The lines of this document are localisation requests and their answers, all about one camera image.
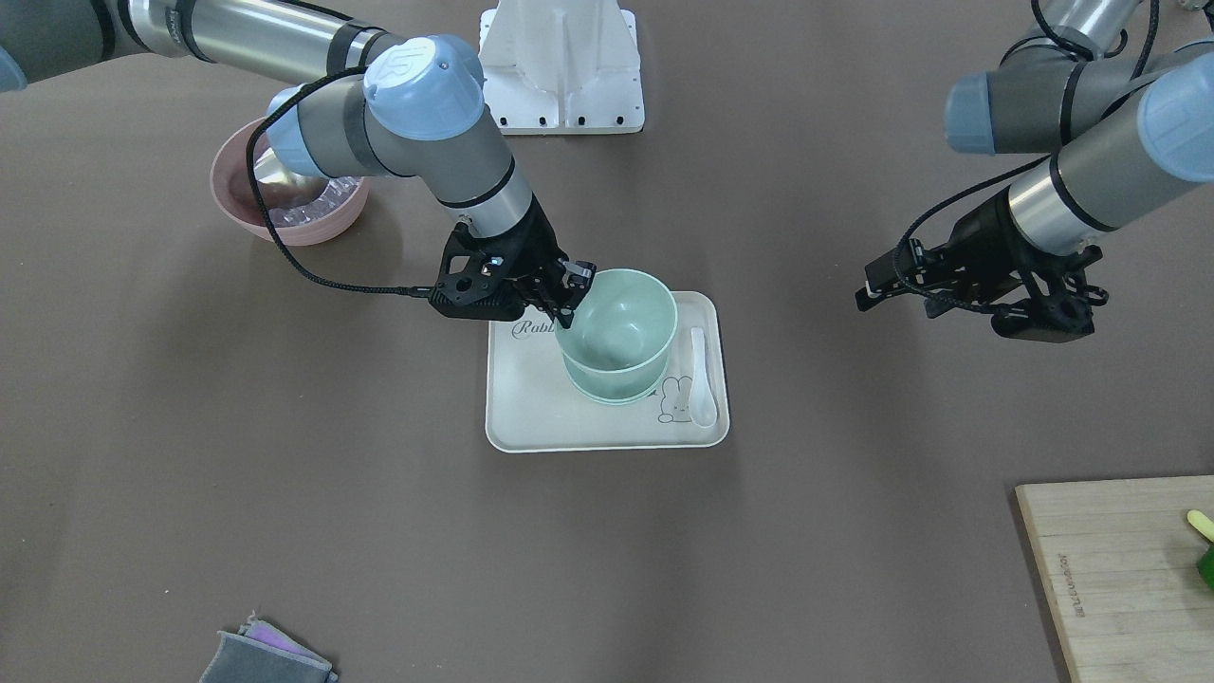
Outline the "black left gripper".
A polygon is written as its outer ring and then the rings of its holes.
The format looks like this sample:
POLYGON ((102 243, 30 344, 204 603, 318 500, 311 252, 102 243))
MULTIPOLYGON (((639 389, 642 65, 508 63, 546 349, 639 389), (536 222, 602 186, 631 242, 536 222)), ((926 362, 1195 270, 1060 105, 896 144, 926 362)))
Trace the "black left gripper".
POLYGON ((1008 194, 1000 190, 963 216, 940 247, 904 237, 872 260, 855 294, 858 311, 917 294, 930 317, 952 308, 992 317, 1093 315, 1106 291, 1088 284, 1087 267, 1102 258, 1101 249, 1057 256, 1033 247, 1012 221, 1008 194))

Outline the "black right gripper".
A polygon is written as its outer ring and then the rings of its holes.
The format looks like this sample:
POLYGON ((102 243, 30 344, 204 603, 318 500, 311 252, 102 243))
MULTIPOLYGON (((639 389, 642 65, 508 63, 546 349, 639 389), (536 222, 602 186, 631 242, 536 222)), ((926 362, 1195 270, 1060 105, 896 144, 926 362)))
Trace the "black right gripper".
POLYGON ((507 258, 505 277, 524 302, 546 312, 560 328, 571 328, 577 306, 592 286, 596 264, 569 261, 537 198, 531 200, 520 224, 499 237, 472 237, 465 221, 452 233, 465 246, 499 249, 507 258))

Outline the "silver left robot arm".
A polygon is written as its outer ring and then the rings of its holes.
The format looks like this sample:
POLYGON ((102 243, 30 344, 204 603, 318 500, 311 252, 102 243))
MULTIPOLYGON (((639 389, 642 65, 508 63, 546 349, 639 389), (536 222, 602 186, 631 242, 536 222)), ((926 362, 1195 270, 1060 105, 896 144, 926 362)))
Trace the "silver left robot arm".
POLYGON ((961 78, 944 107, 961 153, 1029 153, 924 246, 907 229, 864 269, 860 311, 914 294, 925 314, 988 315, 1006 338, 1067 342, 1093 332, 1110 300, 1088 281, 1097 241, 1212 182, 1212 38, 1155 56, 1158 2, 1136 57, 1124 55, 1134 1, 1032 2, 1036 25, 995 69, 961 78))

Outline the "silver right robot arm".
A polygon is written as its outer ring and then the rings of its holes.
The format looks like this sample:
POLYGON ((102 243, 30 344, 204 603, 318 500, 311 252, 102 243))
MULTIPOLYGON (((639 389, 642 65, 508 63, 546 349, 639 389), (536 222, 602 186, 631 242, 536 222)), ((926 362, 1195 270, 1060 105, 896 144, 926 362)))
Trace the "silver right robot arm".
POLYGON ((486 74, 454 35, 405 39, 304 1, 5 1, 2 90, 135 53, 195 57, 287 82, 246 143, 290 172, 419 177, 450 214, 429 300, 454 319, 512 323, 535 307, 561 328, 596 273, 573 261, 486 103, 486 74))

